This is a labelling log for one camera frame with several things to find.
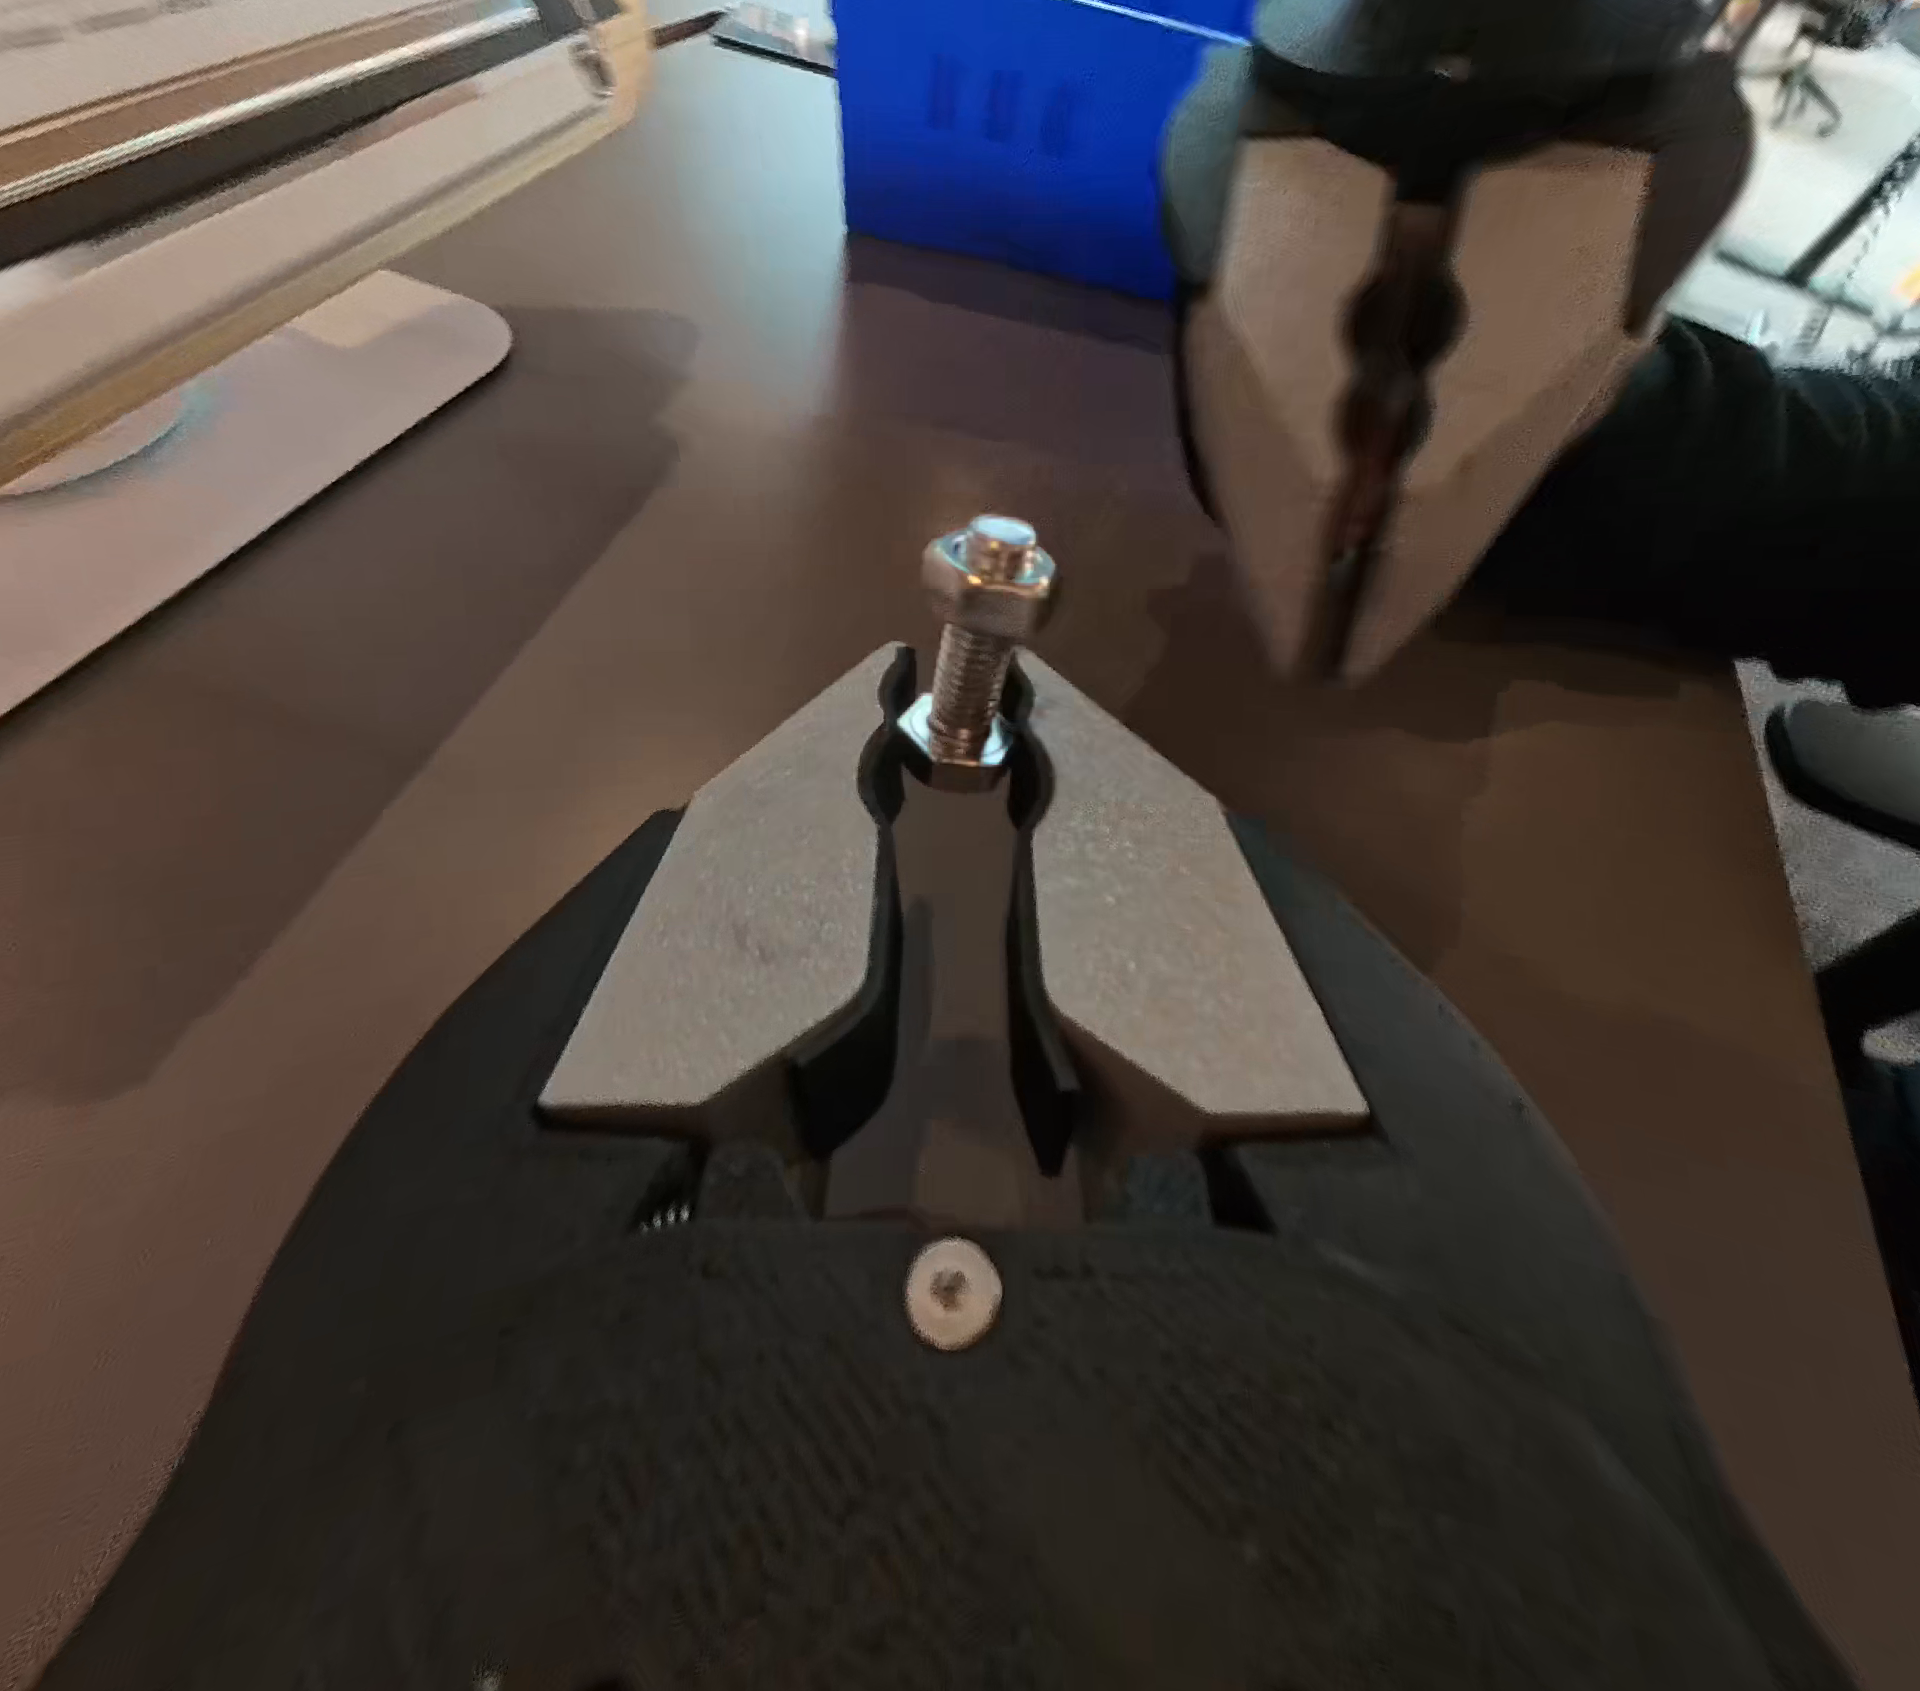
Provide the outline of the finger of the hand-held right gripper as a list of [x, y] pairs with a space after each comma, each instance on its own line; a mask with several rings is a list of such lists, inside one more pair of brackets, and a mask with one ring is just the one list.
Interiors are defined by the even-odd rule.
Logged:
[[1557, 141], [1480, 170], [1453, 217], [1461, 329], [1428, 370], [1340, 680], [1365, 680], [1461, 589], [1646, 336], [1626, 325], [1652, 181], [1631, 148]]
[[1350, 310], [1375, 271], [1390, 197], [1383, 166], [1318, 136], [1236, 145], [1213, 278], [1188, 319], [1188, 414], [1213, 511], [1269, 659], [1288, 677], [1372, 680], [1395, 651], [1390, 602], [1403, 471], [1327, 658], [1329, 522], [1353, 460]]

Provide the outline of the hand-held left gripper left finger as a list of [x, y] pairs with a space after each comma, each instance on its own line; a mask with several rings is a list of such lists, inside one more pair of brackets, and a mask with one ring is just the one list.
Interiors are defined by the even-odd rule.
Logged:
[[822, 1159], [892, 1070], [899, 895], [875, 793], [912, 651], [880, 644], [683, 807], [541, 1114]]

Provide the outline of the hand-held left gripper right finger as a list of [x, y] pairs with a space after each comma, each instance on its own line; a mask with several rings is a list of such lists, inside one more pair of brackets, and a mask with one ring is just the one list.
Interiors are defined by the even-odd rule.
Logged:
[[1045, 662], [1017, 669], [1014, 988], [1072, 1174], [1375, 1121], [1221, 799]]

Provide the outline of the silver hex nut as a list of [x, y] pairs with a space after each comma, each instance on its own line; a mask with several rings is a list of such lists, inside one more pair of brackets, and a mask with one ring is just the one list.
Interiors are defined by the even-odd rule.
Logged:
[[893, 721], [899, 766], [925, 788], [949, 793], [991, 793], [1002, 788], [1014, 756], [1014, 725], [992, 715], [976, 739], [940, 732], [933, 721], [933, 696], [917, 696]]

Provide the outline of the silver hex bolt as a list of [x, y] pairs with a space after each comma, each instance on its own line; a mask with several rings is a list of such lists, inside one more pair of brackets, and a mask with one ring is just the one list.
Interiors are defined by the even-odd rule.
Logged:
[[1014, 651], [1054, 610], [1059, 567], [1028, 519], [981, 511], [925, 548], [921, 587], [940, 624], [928, 688], [933, 721], [976, 739], [1002, 713]]

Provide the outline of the person's right forearm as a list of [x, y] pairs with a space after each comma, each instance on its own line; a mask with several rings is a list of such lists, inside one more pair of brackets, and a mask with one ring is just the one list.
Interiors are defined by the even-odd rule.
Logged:
[[1786, 366], [1671, 318], [1464, 582], [1531, 622], [1656, 637], [1918, 703], [1918, 365]]

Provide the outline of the blue plastic bin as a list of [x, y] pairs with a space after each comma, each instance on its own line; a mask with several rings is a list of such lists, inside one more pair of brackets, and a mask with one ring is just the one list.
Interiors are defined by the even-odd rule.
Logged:
[[1172, 289], [1162, 129], [1259, 0], [827, 0], [849, 233]]

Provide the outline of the dark flat plate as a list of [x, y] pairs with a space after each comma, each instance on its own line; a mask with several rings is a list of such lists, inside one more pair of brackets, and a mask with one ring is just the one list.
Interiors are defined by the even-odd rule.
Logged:
[[836, 42], [826, 14], [788, 14], [763, 3], [737, 3], [716, 18], [709, 37], [733, 51], [833, 77]]

